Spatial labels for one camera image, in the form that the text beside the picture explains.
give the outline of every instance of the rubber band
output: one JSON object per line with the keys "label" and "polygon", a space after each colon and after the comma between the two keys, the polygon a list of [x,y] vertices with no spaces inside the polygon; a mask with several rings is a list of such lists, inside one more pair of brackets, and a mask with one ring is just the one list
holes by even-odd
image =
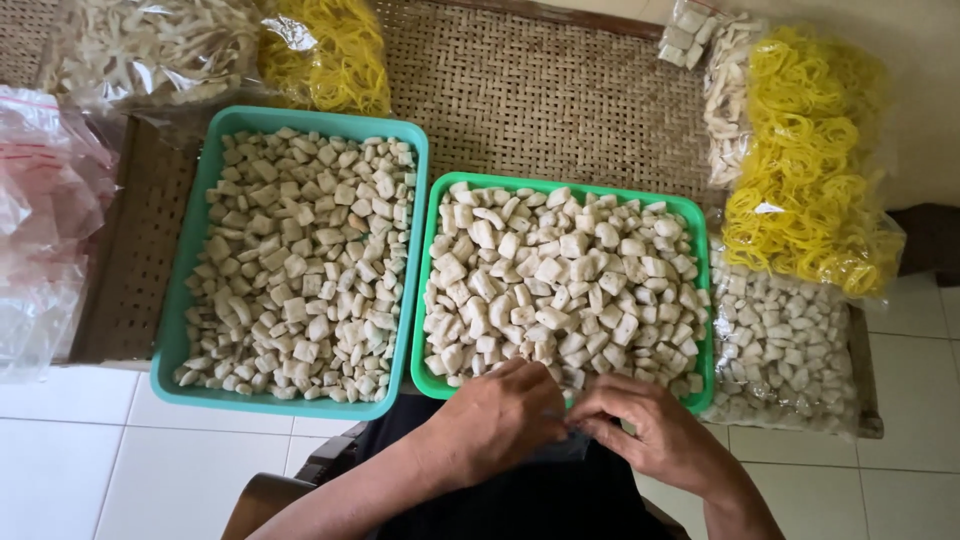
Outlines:
{"label": "rubber band", "polygon": [[750,54],[754,136],[727,202],[730,263],[877,296],[904,235],[876,198],[868,163],[886,106],[886,68],[858,47],[781,26]]}
{"label": "rubber band", "polygon": [[380,24],[363,0],[276,0],[257,67],[273,107],[387,116]]}

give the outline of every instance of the hand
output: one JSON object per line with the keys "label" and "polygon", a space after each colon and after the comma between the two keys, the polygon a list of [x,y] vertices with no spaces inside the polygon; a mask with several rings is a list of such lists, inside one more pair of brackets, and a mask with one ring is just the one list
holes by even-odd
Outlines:
{"label": "hand", "polygon": [[[611,416],[636,426],[636,435],[612,424]],[[736,458],[661,386],[601,375],[569,410],[566,421],[641,474],[705,500],[753,489]]]}
{"label": "hand", "polygon": [[428,465],[439,463],[459,488],[505,471],[543,444],[566,439],[563,418],[564,396],[546,367],[515,358],[467,381],[411,435],[433,461]]}

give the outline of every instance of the crinkled plastic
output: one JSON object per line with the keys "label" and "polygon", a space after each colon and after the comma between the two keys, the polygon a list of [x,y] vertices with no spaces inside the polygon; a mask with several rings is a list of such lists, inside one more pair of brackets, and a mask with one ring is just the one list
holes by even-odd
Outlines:
{"label": "crinkled plastic", "polygon": [[880,59],[805,25],[751,47],[753,134],[727,200],[728,262],[883,296],[905,241],[878,197],[887,79]]}
{"label": "crinkled plastic", "polygon": [[714,31],[704,76],[704,121],[710,139],[708,184],[732,185],[750,140],[747,119],[747,75],[750,51],[768,27],[765,19],[746,13],[730,16]]}
{"label": "crinkled plastic", "polygon": [[69,347],[116,161],[53,96],[0,86],[0,382]]}
{"label": "crinkled plastic", "polygon": [[65,0],[40,88],[99,114],[222,99],[256,75],[251,0]]}
{"label": "crinkled plastic", "polygon": [[657,45],[657,58],[678,67],[693,69],[704,55],[715,30],[727,16],[711,3],[675,0],[673,12]]}
{"label": "crinkled plastic", "polygon": [[850,321],[833,285],[755,272],[710,239],[717,424],[856,435]]}
{"label": "crinkled plastic", "polygon": [[364,0],[276,0],[257,60],[269,105],[384,117],[390,84],[376,13]]}

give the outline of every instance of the clear plastic bag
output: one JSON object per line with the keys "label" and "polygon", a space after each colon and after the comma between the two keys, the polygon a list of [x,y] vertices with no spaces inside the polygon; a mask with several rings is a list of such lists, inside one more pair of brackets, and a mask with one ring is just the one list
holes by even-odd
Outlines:
{"label": "clear plastic bag", "polygon": [[714,31],[727,16],[699,0],[675,0],[663,28],[657,58],[693,69],[704,55]]}
{"label": "clear plastic bag", "polygon": [[726,261],[882,298],[905,241],[878,190],[886,65],[808,25],[773,27],[749,62],[753,134],[727,200]]}
{"label": "clear plastic bag", "polygon": [[709,185],[728,187],[740,177],[751,133],[747,119],[750,51],[767,28],[765,19],[742,13],[722,21],[714,32],[704,76]]}
{"label": "clear plastic bag", "polygon": [[39,87],[98,114],[222,99],[256,75],[250,0],[66,0]]}
{"label": "clear plastic bag", "polygon": [[272,107],[384,117],[390,84],[376,13],[364,0],[276,0],[257,65]]}
{"label": "clear plastic bag", "polygon": [[856,435],[850,313],[832,286],[754,272],[710,239],[717,424]]}
{"label": "clear plastic bag", "polygon": [[53,96],[0,86],[0,382],[68,349],[116,159]]}

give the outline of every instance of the plastic tray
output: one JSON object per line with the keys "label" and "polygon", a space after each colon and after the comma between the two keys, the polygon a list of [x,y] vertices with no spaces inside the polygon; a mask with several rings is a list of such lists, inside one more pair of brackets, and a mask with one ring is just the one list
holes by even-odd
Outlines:
{"label": "plastic tray", "polygon": [[[414,201],[413,222],[410,228],[410,257],[407,260],[407,272],[403,282],[404,291],[400,304],[399,326],[396,332],[396,351],[391,364],[390,386],[387,397],[379,403],[338,404],[330,399],[306,401],[279,400],[271,394],[243,396],[235,392],[200,388],[181,387],[173,382],[173,371],[187,360],[189,340],[186,336],[186,317],[184,311],[193,305],[193,295],[183,280],[190,276],[198,263],[197,254],[203,248],[206,226],[206,213],[210,204],[204,199],[204,192],[214,187],[220,180],[223,168],[224,152],[220,135],[232,135],[246,130],[250,132],[272,133],[282,127],[290,127],[302,132],[315,131],[321,135],[339,135],[354,140],[363,140],[369,136],[395,136],[412,144],[418,153],[417,161],[417,197]],[[406,363],[410,328],[416,302],[417,271],[420,268],[420,252],[423,242],[423,215],[426,209],[426,171],[429,147],[423,130],[409,122],[366,116],[350,116],[326,112],[308,112],[303,110],[266,109],[260,107],[230,107],[221,110],[210,121],[206,133],[206,144],[197,167],[197,177],[183,218],[183,229],[177,246],[177,258],[173,274],[167,286],[163,305],[163,316],[156,337],[156,352],[150,370],[150,383],[154,392],[165,402],[178,405],[194,405],[214,408],[226,408],[249,412],[312,416],[341,420],[371,420],[382,416],[394,404],[400,388]]]}
{"label": "plastic tray", "polygon": [[[433,243],[433,237],[437,232],[437,221],[439,218],[440,199],[450,188],[451,184],[458,182],[469,182],[475,187],[506,187],[516,190],[521,187],[530,187],[536,191],[548,193],[560,187],[569,187],[573,196],[583,202],[587,193],[596,193],[597,195],[614,194],[619,200],[630,201],[638,199],[645,205],[664,201],[667,210],[678,213],[683,216],[687,222],[687,230],[692,236],[690,238],[691,253],[697,258],[697,268],[700,273],[694,281],[697,288],[709,290],[709,257],[707,242],[707,223],[704,213],[699,207],[689,199],[676,197],[673,195],[660,195],[658,193],[645,193],[643,191],[632,191],[630,189],[616,189],[613,187],[598,187],[595,185],[584,184],[564,184],[560,182],[547,182],[544,180],[527,180],[522,178],[512,178],[507,176],[492,176],[485,174],[472,174],[453,172],[441,176],[430,192],[430,204],[427,207],[426,225],[423,229],[424,242],[423,254],[420,258],[420,284],[417,290],[418,299],[423,298],[426,292],[426,283],[430,277],[431,263],[433,258],[428,253],[430,244]],[[423,349],[426,345],[426,336],[423,334],[423,318],[426,316],[426,305],[423,302],[417,303],[417,316],[414,322],[414,332],[412,337],[413,349],[410,354],[410,373],[413,375],[414,384],[423,392],[423,394],[440,400],[449,399],[456,391],[456,388],[449,386],[446,380],[430,373],[430,370],[423,363]],[[713,399],[713,325],[711,320],[707,320],[707,337],[703,341],[698,341],[697,346],[700,353],[697,355],[696,373],[704,377],[704,391],[700,394],[691,394],[681,401],[690,412],[698,413],[705,410]]]}

